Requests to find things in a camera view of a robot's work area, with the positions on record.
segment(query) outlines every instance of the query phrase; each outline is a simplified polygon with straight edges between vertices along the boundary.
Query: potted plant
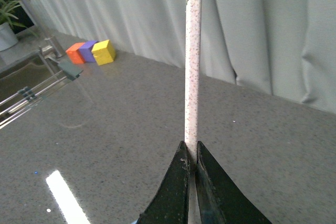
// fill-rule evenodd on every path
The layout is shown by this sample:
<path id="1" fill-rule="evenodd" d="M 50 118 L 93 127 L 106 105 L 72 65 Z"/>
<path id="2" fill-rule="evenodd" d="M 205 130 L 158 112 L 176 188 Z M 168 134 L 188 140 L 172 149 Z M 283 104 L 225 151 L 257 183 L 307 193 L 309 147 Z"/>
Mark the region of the potted plant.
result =
<path id="1" fill-rule="evenodd" d="M 15 21 L 18 20 L 13 13 L 20 7 L 18 0 L 0 0 L 0 51 L 12 47 L 18 40 L 12 31 L 14 26 L 25 27 L 23 24 Z"/>

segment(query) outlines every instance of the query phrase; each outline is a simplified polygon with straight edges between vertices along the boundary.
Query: white pot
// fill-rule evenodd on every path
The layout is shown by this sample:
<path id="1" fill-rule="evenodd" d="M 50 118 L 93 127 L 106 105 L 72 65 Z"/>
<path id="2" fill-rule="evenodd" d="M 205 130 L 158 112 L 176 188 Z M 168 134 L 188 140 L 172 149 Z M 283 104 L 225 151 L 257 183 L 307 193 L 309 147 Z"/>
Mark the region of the white pot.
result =
<path id="1" fill-rule="evenodd" d="M 8 22 L 0 25 L 0 51 L 6 50 L 18 42 L 19 41 L 17 40 Z"/>

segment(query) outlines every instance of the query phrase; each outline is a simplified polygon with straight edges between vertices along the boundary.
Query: purple block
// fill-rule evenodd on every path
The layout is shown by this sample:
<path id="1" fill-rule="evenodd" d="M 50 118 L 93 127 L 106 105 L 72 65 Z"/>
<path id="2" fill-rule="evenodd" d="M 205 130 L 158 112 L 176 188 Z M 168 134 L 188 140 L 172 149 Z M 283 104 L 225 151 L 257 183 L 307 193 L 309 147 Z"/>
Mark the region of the purple block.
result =
<path id="1" fill-rule="evenodd" d="M 79 48 L 79 52 L 83 56 L 85 62 L 95 62 L 96 61 L 94 59 L 93 54 L 91 53 L 91 50 L 94 44 L 97 42 L 98 41 L 96 40 L 90 40 L 90 41 L 85 42 L 85 44 Z"/>

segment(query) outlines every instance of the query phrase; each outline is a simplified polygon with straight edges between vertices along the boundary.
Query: yellow block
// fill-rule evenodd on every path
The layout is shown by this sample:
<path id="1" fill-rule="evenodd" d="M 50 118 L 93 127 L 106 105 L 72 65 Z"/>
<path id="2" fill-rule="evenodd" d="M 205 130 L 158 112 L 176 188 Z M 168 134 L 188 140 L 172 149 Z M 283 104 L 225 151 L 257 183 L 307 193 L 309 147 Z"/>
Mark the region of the yellow block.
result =
<path id="1" fill-rule="evenodd" d="M 96 43 L 91 52 L 98 65 L 113 62 L 116 56 L 115 49 L 109 39 Z"/>

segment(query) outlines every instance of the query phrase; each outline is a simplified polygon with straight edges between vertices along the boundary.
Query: orange block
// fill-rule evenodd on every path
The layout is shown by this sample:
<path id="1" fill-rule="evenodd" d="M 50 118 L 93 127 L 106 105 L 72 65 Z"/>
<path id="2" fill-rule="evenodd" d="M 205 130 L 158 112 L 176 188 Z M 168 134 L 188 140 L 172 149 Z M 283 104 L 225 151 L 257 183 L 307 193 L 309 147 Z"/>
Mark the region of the orange block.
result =
<path id="1" fill-rule="evenodd" d="M 79 52 L 79 48 L 84 44 L 85 44 L 84 42 L 75 43 L 66 50 L 66 53 L 69 56 L 73 64 L 85 63 L 84 57 Z"/>

